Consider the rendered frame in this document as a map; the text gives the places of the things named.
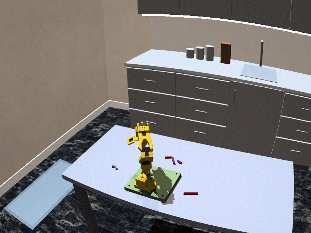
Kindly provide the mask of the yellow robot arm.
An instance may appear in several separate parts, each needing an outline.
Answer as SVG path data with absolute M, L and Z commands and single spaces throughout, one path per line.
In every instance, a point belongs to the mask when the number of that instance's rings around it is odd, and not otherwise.
M 145 188 L 137 186 L 136 183 L 134 187 L 150 192 L 152 189 L 156 188 L 156 179 L 151 179 L 150 169 L 152 169 L 153 162 L 153 144 L 150 138 L 149 123 L 138 123 L 136 130 L 136 137 L 139 137 L 138 149 L 141 152 L 139 157 L 139 163 L 141 163 L 142 174 L 137 177 L 137 179 L 145 181 Z M 147 142 L 149 147 L 142 147 L 143 142 Z

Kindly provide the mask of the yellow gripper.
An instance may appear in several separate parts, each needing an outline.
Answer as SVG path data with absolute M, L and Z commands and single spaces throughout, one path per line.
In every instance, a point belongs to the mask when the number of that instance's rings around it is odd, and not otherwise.
M 135 141 L 138 141 L 139 138 L 135 137 L 135 136 L 131 136 L 129 138 L 127 138 L 127 145 L 130 145 L 132 143 L 134 143 Z M 147 142 L 143 142 L 142 147 L 145 147 L 147 145 Z

